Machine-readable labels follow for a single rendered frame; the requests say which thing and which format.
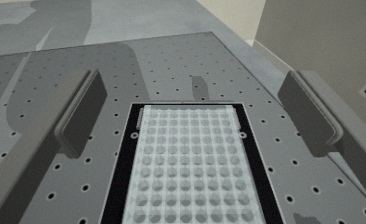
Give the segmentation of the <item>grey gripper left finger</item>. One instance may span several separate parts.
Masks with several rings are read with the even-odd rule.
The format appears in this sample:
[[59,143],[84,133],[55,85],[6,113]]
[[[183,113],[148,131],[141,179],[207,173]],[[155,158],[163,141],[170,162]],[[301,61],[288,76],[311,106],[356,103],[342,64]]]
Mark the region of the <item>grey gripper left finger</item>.
[[19,224],[56,154],[78,159],[107,98],[98,70],[72,70],[0,163],[0,224]]

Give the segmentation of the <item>grey flat base plate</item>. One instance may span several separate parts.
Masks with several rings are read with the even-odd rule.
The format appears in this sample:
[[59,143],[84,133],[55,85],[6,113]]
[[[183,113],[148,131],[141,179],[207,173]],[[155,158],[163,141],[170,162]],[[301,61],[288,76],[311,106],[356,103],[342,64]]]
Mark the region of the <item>grey flat base plate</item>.
[[107,98],[80,158],[56,154],[19,224],[98,224],[131,102],[243,102],[286,224],[366,224],[366,192],[310,153],[212,31],[0,55],[0,163],[72,69],[99,70]]

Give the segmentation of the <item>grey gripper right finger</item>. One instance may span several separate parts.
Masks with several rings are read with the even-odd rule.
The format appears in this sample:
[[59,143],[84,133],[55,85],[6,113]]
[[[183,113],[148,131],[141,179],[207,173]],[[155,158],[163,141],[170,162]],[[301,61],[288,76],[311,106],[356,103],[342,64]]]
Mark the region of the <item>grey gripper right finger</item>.
[[366,190],[366,124],[314,70],[290,70],[278,98],[314,157],[339,152]]

